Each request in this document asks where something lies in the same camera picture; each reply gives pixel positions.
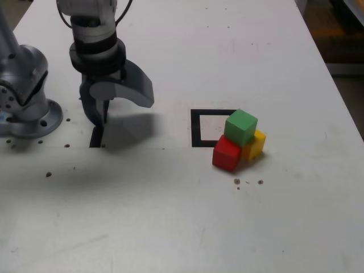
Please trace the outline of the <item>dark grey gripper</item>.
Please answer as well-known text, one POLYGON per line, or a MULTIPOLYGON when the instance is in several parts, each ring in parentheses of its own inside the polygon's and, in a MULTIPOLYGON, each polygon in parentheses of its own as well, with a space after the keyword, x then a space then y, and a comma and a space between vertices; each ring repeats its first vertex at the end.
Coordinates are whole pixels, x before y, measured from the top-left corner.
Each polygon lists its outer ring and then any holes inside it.
POLYGON ((147 75, 130 60, 126 60, 124 69, 101 76, 82 74, 80 99, 86 117, 95 127, 105 127, 109 100, 113 98, 124 98, 145 108, 154 104, 153 86, 147 75))

